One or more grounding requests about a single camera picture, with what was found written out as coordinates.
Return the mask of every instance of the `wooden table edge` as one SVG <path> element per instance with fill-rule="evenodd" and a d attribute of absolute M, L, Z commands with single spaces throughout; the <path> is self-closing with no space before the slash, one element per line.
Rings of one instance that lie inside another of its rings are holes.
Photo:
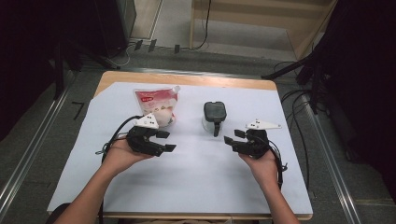
<path fill-rule="evenodd" d="M 223 88 L 246 88 L 276 91 L 276 84 L 271 80 L 243 79 L 237 77 L 209 77 L 205 75 L 178 75 L 163 73 L 115 72 L 102 74 L 94 97 L 115 82 L 156 83 L 174 85 L 194 85 Z"/>
<path fill-rule="evenodd" d="M 313 214 L 296 215 L 299 220 L 309 220 Z M 265 220 L 272 219 L 270 214 L 253 214 L 253 215 L 238 215 L 238 214 L 146 214 L 146 213 L 104 213 L 104 217 L 117 218 L 148 218 L 148 219 L 201 219 L 201 220 Z"/>

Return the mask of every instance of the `paper sheet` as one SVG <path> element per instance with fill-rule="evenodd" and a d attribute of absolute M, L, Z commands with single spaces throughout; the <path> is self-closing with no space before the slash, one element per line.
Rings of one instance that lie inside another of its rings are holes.
<path fill-rule="evenodd" d="M 77 197 L 100 166 L 102 156 L 95 152 L 101 150 L 126 119 L 141 115 L 134 89 L 161 87 L 173 86 L 114 83 L 92 99 L 49 211 Z M 170 136 L 150 139 L 177 147 L 172 153 L 141 161 L 119 174 L 106 192 L 105 212 L 269 214 L 248 166 L 223 142 L 224 135 L 243 141 L 233 135 L 233 130 L 245 131 L 247 123 L 261 119 L 282 125 L 281 129 L 267 131 L 268 138 L 278 146 L 283 163 L 289 167 L 283 174 L 282 193 L 295 214 L 312 214 L 277 91 L 180 87 L 174 110 L 177 121 L 165 129 Z M 209 101 L 222 101 L 226 106 L 227 118 L 219 137 L 213 137 L 202 125 L 204 103 Z M 132 122 L 122 131 L 131 128 Z"/>

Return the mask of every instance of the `red label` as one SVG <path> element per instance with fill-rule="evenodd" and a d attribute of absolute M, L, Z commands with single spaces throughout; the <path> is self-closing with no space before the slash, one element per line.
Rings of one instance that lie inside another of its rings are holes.
<path fill-rule="evenodd" d="M 148 101 L 152 101 L 152 97 L 142 97 L 142 98 L 140 98 L 140 100 L 142 101 L 142 102 L 148 102 Z"/>

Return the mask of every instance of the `wrist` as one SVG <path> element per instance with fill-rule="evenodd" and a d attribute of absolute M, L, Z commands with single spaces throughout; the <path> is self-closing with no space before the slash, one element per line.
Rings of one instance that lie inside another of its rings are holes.
<path fill-rule="evenodd" d="M 276 181 L 263 181 L 260 183 L 260 188 L 264 194 L 279 191 L 279 185 Z"/>
<path fill-rule="evenodd" d="M 110 179 L 110 180 L 113 179 L 114 177 L 116 177 L 116 175 L 118 174 L 117 171 L 115 171 L 113 169 L 108 169 L 104 165 L 99 167 L 99 169 L 96 171 L 96 173 L 99 176 L 101 176 L 103 179 Z"/>

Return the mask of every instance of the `metal rail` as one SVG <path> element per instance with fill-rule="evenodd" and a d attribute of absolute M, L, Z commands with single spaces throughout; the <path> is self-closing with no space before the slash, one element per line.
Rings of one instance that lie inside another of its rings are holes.
<path fill-rule="evenodd" d="M 41 145 L 43 144 L 44 139 L 47 136 L 47 133 L 52 126 L 53 121 L 55 121 L 56 116 L 64 104 L 64 99 L 67 96 L 70 85 L 74 81 L 74 75 L 69 72 L 68 75 L 69 85 L 67 85 L 64 89 L 64 92 L 58 97 L 56 101 L 53 101 L 51 106 L 49 107 L 49 111 L 35 132 L 34 137 L 32 138 L 29 146 L 26 148 L 23 153 L 20 162 L 9 178 L 8 182 L 5 184 L 0 193 L 0 223 L 2 223 L 4 217 L 6 216 L 7 210 L 10 207 L 12 201 L 14 200 L 23 179 L 26 177 L 30 167 L 32 166 L 35 156 L 37 155 Z"/>
<path fill-rule="evenodd" d="M 305 96 L 303 96 L 303 101 L 308 102 Z M 332 148 L 330 147 L 326 135 L 323 132 L 320 121 L 318 120 L 318 115 L 315 115 L 309 106 L 306 107 L 305 110 L 313 128 L 315 129 L 318 143 L 322 149 L 327 168 L 329 169 L 330 177 L 332 178 L 332 182 L 338 194 L 338 199 L 340 200 L 340 203 L 344 209 L 344 213 L 346 214 L 346 220 L 350 224 L 361 223 L 361 218 L 353 202 L 352 196 L 349 193 L 347 184 L 332 154 Z"/>

